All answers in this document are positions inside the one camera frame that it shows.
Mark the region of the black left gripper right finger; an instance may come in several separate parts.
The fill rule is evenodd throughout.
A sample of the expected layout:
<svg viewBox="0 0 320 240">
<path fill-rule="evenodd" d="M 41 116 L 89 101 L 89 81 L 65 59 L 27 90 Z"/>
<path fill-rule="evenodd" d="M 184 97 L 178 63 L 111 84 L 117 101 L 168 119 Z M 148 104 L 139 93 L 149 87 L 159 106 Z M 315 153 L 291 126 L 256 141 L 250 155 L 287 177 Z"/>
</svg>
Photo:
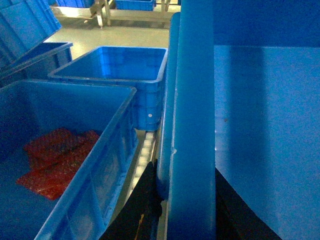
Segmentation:
<svg viewBox="0 0 320 240">
<path fill-rule="evenodd" d="M 264 223 L 215 170 L 216 239 L 217 240 L 279 240 L 280 237 Z"/>
</svg>

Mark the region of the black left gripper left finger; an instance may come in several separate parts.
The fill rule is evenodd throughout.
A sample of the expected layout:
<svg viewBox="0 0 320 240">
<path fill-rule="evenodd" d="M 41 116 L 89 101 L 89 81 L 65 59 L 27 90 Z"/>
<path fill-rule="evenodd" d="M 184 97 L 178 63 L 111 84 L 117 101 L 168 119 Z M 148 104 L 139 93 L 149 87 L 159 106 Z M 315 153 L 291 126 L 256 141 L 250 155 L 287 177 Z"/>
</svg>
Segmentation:
<svg viewBox="0 0 320 240">
<path fill-rule="evenodd" d="M 125 205 L 101 240 L 155 240 L 163 199 L 156 189 L 157 167 L 149 162 Z"/>
</svg>

